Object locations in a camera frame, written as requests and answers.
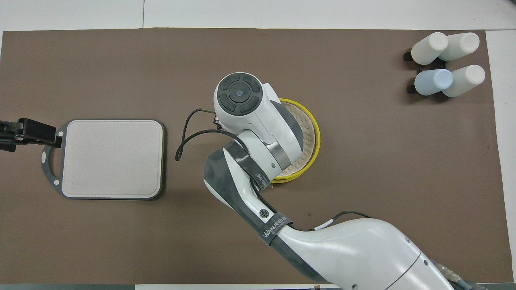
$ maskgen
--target bottle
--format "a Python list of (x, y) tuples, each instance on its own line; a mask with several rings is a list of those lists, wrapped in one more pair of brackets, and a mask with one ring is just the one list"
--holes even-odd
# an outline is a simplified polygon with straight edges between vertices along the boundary
[(414, 86), (422, 95), (431, 95), (450, 87), (452, 73), (446, 69), (422, 71), (416, 76)]
[(480, 39), (472, 32), (448, 35), (448, 47), (446, 47), (439, 58), (442, 60), (454, 60), (468, 55), (477, 50)]
[(448, 38), (441, 32), (434, 32), (414, 44), (410, 54), (420, 65), (427, 65), (436, 59), (448, 46)]
[(449, 97), (456, 97), (480, 85), (486, 78), (486, 72), (481, 66), (470, 65), (451, 73), (453, 82), (443, 93)]

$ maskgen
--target white robotic arm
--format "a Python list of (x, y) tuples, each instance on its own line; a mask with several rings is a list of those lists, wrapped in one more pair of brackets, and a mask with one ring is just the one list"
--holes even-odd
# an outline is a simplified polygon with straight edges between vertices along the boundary
[(217, 85), (220, 125), (245, 146), (231, 141), (208, 156), (204, 182), (236, 211), (268, 246), (316, 282), (344, 290), (453, 289), (421, 250), (393, 225), (355, 219), (320, 230), (299, 230), (259, 195), (301, 156), (302, 133), (268, 84), (233, 73)]

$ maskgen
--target yellow rim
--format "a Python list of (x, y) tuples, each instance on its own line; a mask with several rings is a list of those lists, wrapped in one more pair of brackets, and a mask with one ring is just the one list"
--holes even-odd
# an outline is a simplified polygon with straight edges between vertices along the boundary
[(321, 137), (320, 137), (321, 135), (320, 135), (320, 131), (319, 131), (319, 125), (317, 125), (317, 121), (315, 121), (315, 118), (312, 115), (312, 113), (310, 113), (310, 111), (308, 111), (308, 109), (306, 109), (303, 105), (299, 104), (298, 102), (295, 102), (295, 101), (292, 101), (289, 99), (280, 99), (280, 101), (282, 103), (285, 102), (285, 103), (293, 104), (294, 106), (298, 107), (303, 112), (305, 112), (308, 115), (308, 117), (310, 118), (310, 120), (312, 120), (312, 123), (314, 124), (314, 129), (315, 129), (315, 147), (314, 147), (314, 152), (313, 152), (312, 158), (310, 158), (308, 163), (303, 168), (301, 168), (301, 170), (299, 170), (298, 172), (293, 173), (291, 175), (276, 177), (275, 179), (272, 180), (272, 183), (285, 183), (285, 182), (292, 181), (292, 180), (298, 178), (313, 164), (313, 162), (315, 161), (315, 158), (319, 154), (319, 149), (320, 149), (320, 144), (321, 144)]

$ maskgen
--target white cutting board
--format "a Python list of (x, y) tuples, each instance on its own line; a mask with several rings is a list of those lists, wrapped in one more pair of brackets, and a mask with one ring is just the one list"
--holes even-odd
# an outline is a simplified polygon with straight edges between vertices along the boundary
[(72, 199), (153, 199), (162, 189), (165, 129), (155, 120), (73, 120), (62, 137), (62, 174), (41, 162), (51, 185)]

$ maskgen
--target brown surface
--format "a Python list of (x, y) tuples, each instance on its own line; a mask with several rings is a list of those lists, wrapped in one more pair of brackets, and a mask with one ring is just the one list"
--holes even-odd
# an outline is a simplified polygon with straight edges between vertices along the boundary
[[(204, 187), (201, 136), (173, 160), (183, 123), (212, 108), (235, 71), (270, 82), (316, 117), (322, 149), (265, 197), (296, 226), (341, 210), (389, 221), (466, 279), (512, 281), (486, 38), (449, 63), (486, 81), (437, 103), (405, 93), (402, 54), (429, 31), (136, 29), (6, 32), (2, 120), (154, 118), (168, 128), (156, 201), (69, 200), (40, 168), (41, 146), (0, 152), (0, 284), (310, 283)], [(190, 132), (212, 128), (196, 115)]]

